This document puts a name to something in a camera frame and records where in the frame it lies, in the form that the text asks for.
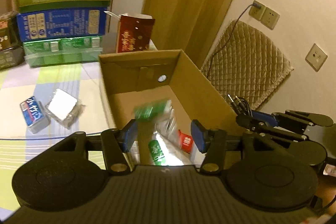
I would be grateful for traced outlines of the brown cardboard box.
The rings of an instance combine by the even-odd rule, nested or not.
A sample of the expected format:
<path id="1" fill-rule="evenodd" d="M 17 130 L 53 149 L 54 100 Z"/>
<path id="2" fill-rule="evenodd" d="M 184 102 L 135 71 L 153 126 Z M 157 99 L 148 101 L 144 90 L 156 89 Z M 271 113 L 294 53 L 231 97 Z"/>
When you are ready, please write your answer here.
<path id="1" fill-rule="evenodd" d="M 240 136 L 244 131 L 228 103 L 182 50 L 104 54 L 99 63 L 109 128 L 122 129 L 139 105 L 168 99 L 185 134 L 190 133 L 193 119 L 228 135 Z"/>

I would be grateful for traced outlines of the blue white small box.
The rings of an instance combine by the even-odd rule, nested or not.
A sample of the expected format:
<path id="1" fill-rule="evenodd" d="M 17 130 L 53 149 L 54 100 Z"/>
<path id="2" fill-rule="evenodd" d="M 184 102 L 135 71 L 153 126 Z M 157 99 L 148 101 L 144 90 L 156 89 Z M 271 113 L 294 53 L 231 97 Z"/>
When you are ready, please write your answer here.
<path id="1" fill-rule="evenodd" d="M 47 116 L 42 104 L 35 96 L 31 96 L 21 102 L 20 108 L 27 128 L 32 134 L 40 132 L 50 124 L 49 117 Z"/>

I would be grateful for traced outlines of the red small pouch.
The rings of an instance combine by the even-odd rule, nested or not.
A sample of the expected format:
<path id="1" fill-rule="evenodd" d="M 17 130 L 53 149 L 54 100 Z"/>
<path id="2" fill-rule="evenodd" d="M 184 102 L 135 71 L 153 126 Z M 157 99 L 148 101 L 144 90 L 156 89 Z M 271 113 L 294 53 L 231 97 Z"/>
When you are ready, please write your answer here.
<path id="1" fill-rule="evenodd" d="M 181 132 L 181 130 L 178 130 L 178 134 L 179 134 L 179 146 L 181 150 L 186 153 L 191 153 L 194 143 L 192 136 L 184 134 L 183 132 Z"/>

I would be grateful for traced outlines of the silver green tea pouch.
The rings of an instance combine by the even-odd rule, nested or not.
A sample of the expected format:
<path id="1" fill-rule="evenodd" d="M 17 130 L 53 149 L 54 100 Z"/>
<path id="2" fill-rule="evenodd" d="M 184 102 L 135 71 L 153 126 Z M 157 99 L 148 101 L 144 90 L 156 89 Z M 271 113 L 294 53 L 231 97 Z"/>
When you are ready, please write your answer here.
<path id="1" fill-rule="evenodd" d="M 181 140 L 174 118 L 154 122 L 154 131 L 147 147 L 152 165 L 183 166 L 192 164 L 181 149 Z"/>

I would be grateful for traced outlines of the dark red gift box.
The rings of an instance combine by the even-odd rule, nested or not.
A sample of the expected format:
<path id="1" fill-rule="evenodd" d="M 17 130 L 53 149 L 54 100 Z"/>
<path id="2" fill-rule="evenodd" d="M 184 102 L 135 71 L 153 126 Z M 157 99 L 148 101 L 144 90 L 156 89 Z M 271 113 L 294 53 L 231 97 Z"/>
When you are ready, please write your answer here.
<path id="1" fill-rule="evenodd" d="M 147 51 L 155 19 L 150 15 L 120 15 L 116 52 Z"/>

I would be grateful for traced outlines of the quilted beige cushion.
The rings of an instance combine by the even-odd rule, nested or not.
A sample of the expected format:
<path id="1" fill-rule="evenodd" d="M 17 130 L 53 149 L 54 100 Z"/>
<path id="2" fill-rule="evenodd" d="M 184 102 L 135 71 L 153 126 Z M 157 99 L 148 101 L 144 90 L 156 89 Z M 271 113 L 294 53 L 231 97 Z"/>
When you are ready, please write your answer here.
<path id="1" fill-rule="evenodd" d="M 227 101 L 227 94 L 244 98 L 258 109 L 278 90 L 293 67 L 268 36 L 232 20 L 201 72 Z"/>

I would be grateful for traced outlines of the green white small box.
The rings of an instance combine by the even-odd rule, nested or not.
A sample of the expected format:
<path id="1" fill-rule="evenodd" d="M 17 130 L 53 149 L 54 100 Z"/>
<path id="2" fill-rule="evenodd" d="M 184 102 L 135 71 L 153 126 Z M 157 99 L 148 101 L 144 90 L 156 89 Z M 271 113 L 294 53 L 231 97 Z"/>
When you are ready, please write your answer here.
<path id="1" fill-rule="evenodd" d="M 169 118 L 171 109 L 171 100 L 163 99 L 136 106 L 133 112 L 136 120 L 147 122 Z"/>

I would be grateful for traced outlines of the green wrapped drink pack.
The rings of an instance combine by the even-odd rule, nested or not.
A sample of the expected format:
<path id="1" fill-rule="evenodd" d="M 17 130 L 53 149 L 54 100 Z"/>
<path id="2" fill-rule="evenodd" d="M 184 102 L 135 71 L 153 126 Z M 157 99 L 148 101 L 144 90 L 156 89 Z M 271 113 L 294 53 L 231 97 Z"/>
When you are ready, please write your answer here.
<path id="1" fill-rule="evenodd" d="M 102 52 L 102 36 L 83 36 L 23 43 L 26 63 L 34 67 L 89 63 Z"/>

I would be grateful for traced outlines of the single wall socket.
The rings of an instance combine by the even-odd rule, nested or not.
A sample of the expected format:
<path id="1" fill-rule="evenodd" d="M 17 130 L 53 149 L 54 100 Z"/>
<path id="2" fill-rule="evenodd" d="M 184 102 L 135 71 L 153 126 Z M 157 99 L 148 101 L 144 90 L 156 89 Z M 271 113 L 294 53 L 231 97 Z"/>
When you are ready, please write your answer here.
<path id="1" fill-rule="evenodd" d="M 326 59 L 327 54 L 316 43 L 313 44 L 305 57 L 305 61 L 314 69 L 315 72 L 318 72 L 321 69 Z"/>

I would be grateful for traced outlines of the white long medicine box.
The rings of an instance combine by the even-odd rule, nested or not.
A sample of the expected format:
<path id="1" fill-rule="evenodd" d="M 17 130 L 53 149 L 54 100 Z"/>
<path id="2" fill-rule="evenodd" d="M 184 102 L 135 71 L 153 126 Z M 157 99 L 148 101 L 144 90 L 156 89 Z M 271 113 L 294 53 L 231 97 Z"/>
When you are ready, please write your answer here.
<path id="1" fill-rule="evenodd" d="M 130 162 L 131 169 L 134 169 L 136 165 L 140 164 L 140 152 L 139 152 L 139 146 L 138 141 L 135 140 L 134 143 L 131 146 L 130 152 L 128 153 L 128 158 Z"/>

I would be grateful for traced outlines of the wall power sockets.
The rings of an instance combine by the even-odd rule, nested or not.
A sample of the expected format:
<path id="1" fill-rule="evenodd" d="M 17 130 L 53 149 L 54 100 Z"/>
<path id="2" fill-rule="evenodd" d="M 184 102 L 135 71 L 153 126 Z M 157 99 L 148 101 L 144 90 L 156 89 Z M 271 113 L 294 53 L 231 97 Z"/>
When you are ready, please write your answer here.
<path id="1" fill-rule="evenodd" d="M 280 19 L 280 14 L 258 1 L 253 1 L 252 7 L 249 10 L 249 16 L 256 19 L 270 30 L 275 28 Z"/>

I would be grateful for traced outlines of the dark green drink case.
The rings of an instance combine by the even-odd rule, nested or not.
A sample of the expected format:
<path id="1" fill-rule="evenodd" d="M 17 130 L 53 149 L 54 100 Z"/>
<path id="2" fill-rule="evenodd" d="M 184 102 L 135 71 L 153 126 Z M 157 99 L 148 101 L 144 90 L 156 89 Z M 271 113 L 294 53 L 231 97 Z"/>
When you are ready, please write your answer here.
<path id="1" fill-rule="evenodd" d="M 3 71 L 16 67 L 24 61 L 25 53 L 19 37 L 16 12 L 1 15 L 0 32 L 0 68 Z"/>

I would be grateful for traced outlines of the silver wrapped white box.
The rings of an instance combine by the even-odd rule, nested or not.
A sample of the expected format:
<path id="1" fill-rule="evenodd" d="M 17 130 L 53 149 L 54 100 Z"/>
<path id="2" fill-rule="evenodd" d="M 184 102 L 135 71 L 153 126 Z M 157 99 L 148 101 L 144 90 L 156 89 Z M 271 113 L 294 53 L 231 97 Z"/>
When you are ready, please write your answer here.
<path id="1" fill-rule="evenodd" d="M 45 110 L 52 119 L 69 129 L 83 112 L 84 105 L 76 97 L 57 88 L 45 105 Z"/>

